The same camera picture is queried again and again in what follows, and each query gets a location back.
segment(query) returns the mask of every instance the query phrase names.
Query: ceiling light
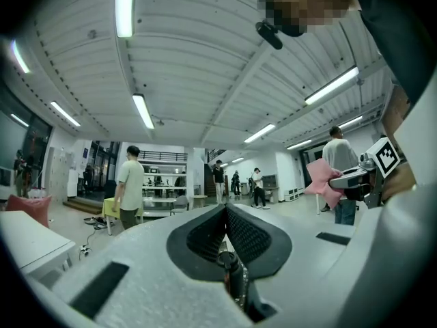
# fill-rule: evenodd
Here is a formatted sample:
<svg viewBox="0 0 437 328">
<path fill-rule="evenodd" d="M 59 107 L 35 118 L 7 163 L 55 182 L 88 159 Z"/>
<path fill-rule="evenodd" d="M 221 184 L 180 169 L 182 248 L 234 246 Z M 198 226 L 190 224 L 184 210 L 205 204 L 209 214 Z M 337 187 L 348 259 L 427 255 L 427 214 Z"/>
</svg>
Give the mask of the ceiling light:
<svg viewBox="0 0 437 328">
<path fill-rule="evenodd" d="M 340 75 L 340 77 L 334 79 L 328 85 L 325 85 L 324 87 L 322 87 L 322 89 L 318 90 L 310 97 L 306 98 L 305 102 L 307 103 L 307 105 L 313 104 L 315 101 L 321 99 L 323 96 L 329 94 L 333 90 L 337 89 L 339 86 L 343 85 L 346 81 L 349 81 L 350 79 L 356 77 L 358 73 L 359 70 L 357 67 L 349 69 L 346 73 L 343 73 L 342 75 Z"/>
<path fill-rule="evenodd" d="M 363 119 L 362 115 L 360 115 L 359 117 L 357 117 L 355 119 L 350 120 L 349 122 L 346 122 L 346 123 L 344 123 L 342 125 L 339 125 L 339 128 L 344 128 L 345 126 L 351 125 L 351 124 L 353 124 L 355 122 L 359 122 L 361 119 Z"/>
<path fill-rule="evenodd" d="M 306 140 L 306 141 L 300 142 L 300 143 L 298 143 L 297 145 L 287 147 L 287 149 L 288 149 L 288 150 L 292 150 L 292 149 L 294 149 L 294 148 L 301 147 L 301 146 L 303 146 L 303 145 L 309 144 L 310 142 L 311 142 L 311 140 L 309 139 L 309 140 Z"/>
<path fill-rule="evenodd" d="M 119 38 L 132 36 L 133 0 L 115 0 L 115 25 Z"/>
<path fill-rule="evenodd" d="M 30 72 L 29 68 L 27 67 L 24 59 L 21 57 L 20 51 L 18 51 L 18 47 L 16 46 L 16 40 L 12 42 L 12 52 L 14 52 L 15 58 L 20 65 L 21 69 L 23 69 L 24 73 Z"/>
<path fill-rule="evenodd" d="M 253 134 L 252 136 L 250 136 L 247 140 L 244 140 L 244 143 L 245 144 L 249 144 L 252 141 L 255 141 L 258 137 L 264 135 L 265 133 L 267 133 L 268 131 L 272 130 L 273 128 L 274 128 L 274 125 L 273 124 L 269 124 L 265 128 L 262 128 L 260 131 L 258 131 L 256 134 Z"/>
<path fill-rule="evenodd" d="M 64 117 L 66 117 L 69 121 L 71 121 L 71 123 L 73 123 L 75 126 L 80 126 L 80 124 L 74 120 L 72 117 L 70 117 L 67 112 L 65 112 L 55 101 L 53 101 L 51 103 L 52 106 L 54 106 L 54 108 L 56 108 L 58 110 L 58 112 L 60 112 L 60 114 L 62 114 Z"/>
<path fill-rule="evenodd" d="M 22 121 L 19 117 L 17 117 L 15 114 L 11 114 L 11 117 L 13 117 L 17 122 L 23 124 L 24 126 L 26 126 L 27 128 L 29 127 L 28 123 Z"/>
<path fill-rule="evenodd" d="M 135 105 L 137 106 L 139 115 L 143 118 L 144 124 L 146 128 L 153 129 L 155 126 L 153 125 L 153 121 L 150 117 L 149 111 L 145 105 L 144 96 L 140 94 L 132 95 L 134 99 Z"/>
</svg>

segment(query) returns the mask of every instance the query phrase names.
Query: railing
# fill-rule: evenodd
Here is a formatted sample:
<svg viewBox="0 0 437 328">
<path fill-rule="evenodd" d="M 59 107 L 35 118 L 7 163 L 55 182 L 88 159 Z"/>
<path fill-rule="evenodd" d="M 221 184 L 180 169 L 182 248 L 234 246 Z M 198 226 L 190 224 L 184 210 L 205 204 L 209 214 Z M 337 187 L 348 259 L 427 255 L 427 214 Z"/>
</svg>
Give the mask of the railing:
<svg viewBox="0 0 437 328">
<path fill-rule="evenodd" d="M 208 152 L 208 162 L 210 162 L 212 159 L 215 159 L 224 152 L 226 152 L 226 150 L 210 150 Z"/>
<path fill-rule="evenodd" d="M 186 162 L 187 153 L 172 153 L 172 152 L 152 152 L 149 150 L 141 150 L 138 155 L 140 161 L 178 161 Z"/>
</svg>

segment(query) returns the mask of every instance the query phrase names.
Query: red pillow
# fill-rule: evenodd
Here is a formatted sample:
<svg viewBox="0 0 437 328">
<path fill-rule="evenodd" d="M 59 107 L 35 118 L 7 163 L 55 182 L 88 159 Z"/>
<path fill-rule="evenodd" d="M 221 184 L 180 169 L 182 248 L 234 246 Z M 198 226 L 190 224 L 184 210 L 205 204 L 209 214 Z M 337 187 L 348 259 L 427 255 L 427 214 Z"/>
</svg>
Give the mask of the red pillow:
<svg viewBox="0 0 437 328">
<path fill-rule="evenodd" d="M 30 199 L 10 195 L 6 204 L 6 211 L 22 210 L 30 217 L 48 228 L 48 205 L 52 200 L 52 196 L 38 199 Z"/>
</svg>

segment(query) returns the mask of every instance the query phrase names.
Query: white ceiling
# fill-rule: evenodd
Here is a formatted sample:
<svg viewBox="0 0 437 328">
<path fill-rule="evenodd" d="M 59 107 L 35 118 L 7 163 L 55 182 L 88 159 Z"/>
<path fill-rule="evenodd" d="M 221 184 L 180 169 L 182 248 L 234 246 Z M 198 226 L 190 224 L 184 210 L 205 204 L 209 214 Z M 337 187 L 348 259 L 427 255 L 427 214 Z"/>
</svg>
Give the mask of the white ceiling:
<svg viewBox="0 0 437 328">
<path fill-rule="evenodd" d="M 46 0 L 17 36 L 31 72 L 11 62 L 3 74 L 36 113 L 78 137 L 243 149 L 272 123 L 278 129 L 249 148 L 285 146 L 360 113 L 377 120 L 391 91 L 358 13 L 300 38 L 282 35 L 276 51 L 255 30 L 256 0 L 135 0 L 128 39 L 116 37 L 114 6 Z M 354 64 L 361 86 L 305 107 L 306 97 Z M 133 104 L 135 92 L 145 95 L 152 131 Z M 53 100 L 81 126 L 58 117 Z"/>
</svg>

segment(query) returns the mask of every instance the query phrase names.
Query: white shirt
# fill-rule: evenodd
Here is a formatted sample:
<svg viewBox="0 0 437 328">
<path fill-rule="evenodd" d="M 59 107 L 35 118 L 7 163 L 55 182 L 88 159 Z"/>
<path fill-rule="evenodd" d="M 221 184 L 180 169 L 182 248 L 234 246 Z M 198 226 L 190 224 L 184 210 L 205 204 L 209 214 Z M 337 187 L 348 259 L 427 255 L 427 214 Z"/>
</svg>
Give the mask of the white shirt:
<svg viewBox="0 0 437 328">
<path fill-rule="evenodd" d="M 341 172 L 358 165 L 358 157 L 347 139 L 332 139 L 323 147 L 322 157 L 331 168 Z"/>
<path fill-rule="evenodd" d="M 256 172 L 254 172 L 252 174 L 252 180 L 255 183 L 256 187 L 261 187 L 262 188 L 262 175 L 261 175 L 260 172 L 258 174 Z"/>
<path fill-rule="evenodd" d="M 120 209 L 135 210 L 143 203 L 144 169 L 138 161 L 125 161 L 118 173 L 119 182 L 124 182 L 124 195 Z"/>
</svg>

